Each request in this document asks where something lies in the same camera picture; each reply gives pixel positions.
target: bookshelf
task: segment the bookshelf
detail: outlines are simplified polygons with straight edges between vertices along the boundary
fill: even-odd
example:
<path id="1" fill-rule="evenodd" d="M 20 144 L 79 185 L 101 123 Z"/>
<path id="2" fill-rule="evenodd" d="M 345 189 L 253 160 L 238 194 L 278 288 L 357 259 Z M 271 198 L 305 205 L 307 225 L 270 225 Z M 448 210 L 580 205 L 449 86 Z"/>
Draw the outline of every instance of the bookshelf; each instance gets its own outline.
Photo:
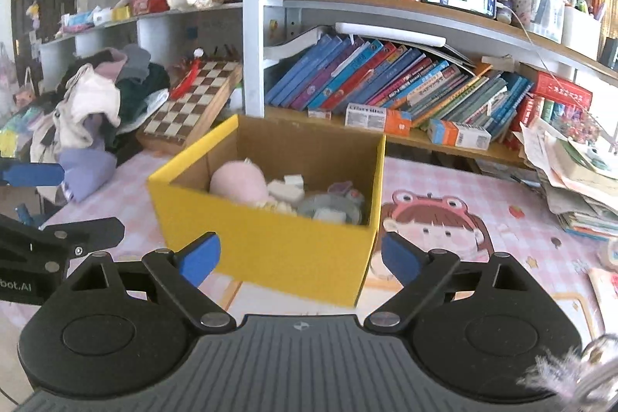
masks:
<path id="1" fill-rule="evenodd" d="M 297 123 L 318 123 L 322 125 L 329 125 L 333 128 L 346 128 L 346 126 L 344 126 L 344 118 L 341 116 L 333 116 L 330 120 L 310 118 L 307 116 L 307 112 L 281 109 L 279 107 L 266 107 L 265 116 L 270 119 L 281 119 Z M 394 144 L 426 149 L 428 151 L 437 151 L 439 153 L 453 154 L 455 156 L 463 156 L 474 159 L 483 159 L 494 163 L 501 163 L 503 165 L 527 168 L 527 166 L 523 163 L 523 160 L 516 152 L 511 151 L 502 144 L 492 143 L 487 151 L 475 151 L 474 149 L 440 146 L 432 144 L 427 137 L 427 134 L 420 129 L 412 129 L 409 136 L 387 134 L 386 139 L 388 142 Z"/>
<path id="2" fill-rule="evenodd" d="M 520 61 L 539 65 L 539 62 L 537 62 L 538 57 L 530 48 L 530 43 L 523 30 L 483 16 L 473 15 L 472 13 L 460 12 L 421 2 L 410 3 L 401 0 L 265 0 L 265 3 L 284 8 L 339 12 L 337 15 L 338 19 L 331 19 L 331 23 L 347 21 L 342 18 L 341 12 L 377 15 L 380 17 L 383 26 L 386 26 L 389 18 L 421 22 L 431 25 L 430 28 L 436 32 L 435 35 L 446 36 L 448 44 L 450 44 L 449 41 L 451 40 L 449 36 L 461 36 L 463 33 L 469 37 L 473 34 L 483 40 L 484 49 L 486 50 L 491 49 L 491 45 L 495 44 L 496 41 L 500 41 L 508 44 L 512 50 L 519 50 L 521 54 L 517 55 L 517 59 Z M 405 28 L 413 31 L 422 31 L 422 29 L 416 28 L 413 24 Z M 607 83 L 618 86 L 618 72 L 544 37 L 530 34 L 530 38 L 538 47 L 544 59 L 592 73 Z"/>

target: cartoon girl print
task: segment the cartoon girl print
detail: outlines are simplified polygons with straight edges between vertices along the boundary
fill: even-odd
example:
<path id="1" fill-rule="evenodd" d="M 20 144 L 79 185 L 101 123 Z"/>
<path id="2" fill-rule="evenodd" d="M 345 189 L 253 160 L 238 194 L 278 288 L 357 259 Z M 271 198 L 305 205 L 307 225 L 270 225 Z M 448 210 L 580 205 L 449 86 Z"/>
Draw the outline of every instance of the cartoon girl print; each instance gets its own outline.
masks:
<path id="1" fill-rule="evenodd" d="M 458 197 L 418 196 L 398 190 L 392 200 L 382 205 L 382 224 L 373 251 L 371 268 L 378 277 L 391 278 L 381 254 L 382 237 L 387 232 L 396 232 L 425 252 L 447 249 L 463 261 L 487 261 L 494 252 L 486 225 L 469 213 L 468 205 Z"/>

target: wooden chessboard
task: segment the wooden chessboard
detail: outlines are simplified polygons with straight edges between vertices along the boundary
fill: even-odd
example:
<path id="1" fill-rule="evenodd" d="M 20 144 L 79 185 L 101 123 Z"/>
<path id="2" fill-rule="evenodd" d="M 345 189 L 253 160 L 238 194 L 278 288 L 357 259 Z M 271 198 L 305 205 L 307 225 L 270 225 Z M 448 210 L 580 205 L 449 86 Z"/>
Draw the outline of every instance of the wooden chessboard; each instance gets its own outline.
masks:
<path id="1" fill-rule="evenodd" d="M 187 93 L 168 100 L 140 128 L 145 149 L 178 154 L 203 137 L 242 79 L 237 61 L 207 61 Z"/>

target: small box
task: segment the small box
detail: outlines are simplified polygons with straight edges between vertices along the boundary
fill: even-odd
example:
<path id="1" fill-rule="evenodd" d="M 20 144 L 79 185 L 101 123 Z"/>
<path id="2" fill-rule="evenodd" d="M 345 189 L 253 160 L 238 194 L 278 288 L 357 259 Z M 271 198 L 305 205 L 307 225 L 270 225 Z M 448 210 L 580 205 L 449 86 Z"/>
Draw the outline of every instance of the small box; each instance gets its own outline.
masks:
<path id="1" fill-rule="evenodd" d="M 349 103 L 345 111 L 345 126 L 407 136 L 412 128 L 412 116 L 384 107 Z"/>
<path id="2" fill-rule="evenodd" d="M 491 135 L 480 126 L 432 119 L 427 128 L 432 144 L 460 147 L 463 149 L 489 149 Z"/>
<path id="3" fill-rule="evenodd" d="M 205 232 L 221 239 L 217 271 L 236 280 L 353 306 L 380 225 L 385 137 L 318 123 L 233 116 L 148 179 L 167 245 Z M 365 195 L 361 225 L 333 224 L 235 204 L 208 194 L 224 163 L 249 158 L 267 180 L 301 173 L 308 192 L 350 180 Z"/>

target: table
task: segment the table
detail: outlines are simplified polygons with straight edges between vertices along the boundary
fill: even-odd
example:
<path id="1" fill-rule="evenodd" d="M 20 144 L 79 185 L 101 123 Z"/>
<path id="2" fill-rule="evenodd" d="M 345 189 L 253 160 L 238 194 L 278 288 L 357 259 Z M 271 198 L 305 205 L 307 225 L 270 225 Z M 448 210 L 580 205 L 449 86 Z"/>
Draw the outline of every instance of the table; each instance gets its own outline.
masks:
<path id="1" fill-rule="evenodd" d="M 118 247 L 109 250 L 117 261 L 138 260 L 145 253 L 164 246 L 146 179 L 168 159 L 149 153 L 138 154 L 120 166 L 105 187 L 82 203 L 69 203 L 48 224 L 118 217 L 126 227 L 126 235 Z M 409 191 L 416 196 L 431 193 L 436 200 L 452 196 L 463 202 L 469 215 L 483 222 L 493 249 L 507 251 L 524 264 L 571 317 L 584 340 L 603 332 L 598 304 L 585 272 L 588 267 L 598 267 L 597 244 L 591 239 L 576 238 L 562 231 L 538 194 L 511 181 L 386 158 L 382 204 L 392 203 L 393 194 L 398 191 Z M 487 252 L 480 250 L 472 253 L 469 259 L 483 261 L 487 257 Z M 73 260 L 70 270 L 80 262 L 81 259 Z M 372 259 L 372 268 L 355 308 L 301 299 L 217 272 L 200 285 L 203 293 L 238 322 L 250 312 L 356 313 L 362 322 L 400 289 L 401 285 L 395 278 L 379 270 L 379 256 Z M 15 325 L 23 327 L 37 308 L 0 303 L 0 309 Z"/>

